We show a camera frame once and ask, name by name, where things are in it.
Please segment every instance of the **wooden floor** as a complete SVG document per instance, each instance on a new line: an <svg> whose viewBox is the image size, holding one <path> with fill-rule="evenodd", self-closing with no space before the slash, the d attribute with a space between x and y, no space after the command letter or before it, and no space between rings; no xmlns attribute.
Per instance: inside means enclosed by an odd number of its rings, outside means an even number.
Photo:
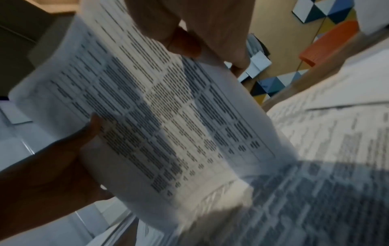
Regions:
<svg viewBox="0 0 389 246"><path fill-rule="evenodd" d="M265 79L297 71L299 54L312 44L324 19L307 24L292 13L297 0L256 0L250 32L265 44L273 63L258 78ZM254 81L245 87L250 89Z"/></svg>

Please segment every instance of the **open book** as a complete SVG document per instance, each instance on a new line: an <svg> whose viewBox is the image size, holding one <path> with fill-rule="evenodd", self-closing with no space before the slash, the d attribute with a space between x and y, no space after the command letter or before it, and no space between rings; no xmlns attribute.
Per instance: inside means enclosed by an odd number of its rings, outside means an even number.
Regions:
<svg viewBox="0 0 389 246"><path fill-rule="evenodd" d="M100 115L101 133L82 153L87 169L141 220L170 231L220 187L297 160L223 62L206 61L144 37L123 1L85 0L55 54L9 98L58 139Z"/></svg>

